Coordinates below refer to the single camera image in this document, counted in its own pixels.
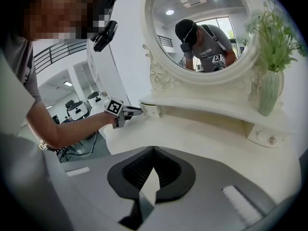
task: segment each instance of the railing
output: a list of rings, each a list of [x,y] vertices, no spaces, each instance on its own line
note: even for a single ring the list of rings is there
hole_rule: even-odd
[[[85,39],[76,39],[66,44],[54,44],[34,56],[37,74],[58,60],[87,48]]]
[[[162,46],[173,47],[172,39],[166,38],[166,37],[163,37],[163,36],[160,36],[160,35],[157,35],[157,36],[158,36],[158,39],[161,42]]]

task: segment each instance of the glass vase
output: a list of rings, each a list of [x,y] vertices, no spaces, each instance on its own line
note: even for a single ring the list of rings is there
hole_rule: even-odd
[[[279,96],[280,78],[278,73],[266,70],[262,76],[262,86],[260,87],[259,113],[269,116],[274,109]]]

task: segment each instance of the recessed light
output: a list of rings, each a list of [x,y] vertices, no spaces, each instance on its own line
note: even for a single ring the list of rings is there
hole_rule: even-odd
[[[168,10],[167,12],[166,12],[166,15],[172,15],[174,13],[174,10]]]
[[[69,83],[69,82],[64,82],[64,84],[65,84],[65,85],[67,85],[67,86],[69,86],[69,87],[71,87],[71,86],[72,86],[72,84],[71,84],[71,83]]]

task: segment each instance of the hand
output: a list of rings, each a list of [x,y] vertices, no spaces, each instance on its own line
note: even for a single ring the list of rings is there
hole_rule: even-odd
[[[107,124],[114,124],[116,123],[116,119],[117,119],[117,116],[109,113],[109,112],[103,112],[101,113],[103,115],[103,119],[104,121],[107,123]]]

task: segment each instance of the drawer knob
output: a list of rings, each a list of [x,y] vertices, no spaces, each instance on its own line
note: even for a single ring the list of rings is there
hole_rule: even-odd
[[[277,140],[276,140],[275,137],[270,137],[269,143],[270,143],[271,145],[274,145],[276,142],[277,142]]]

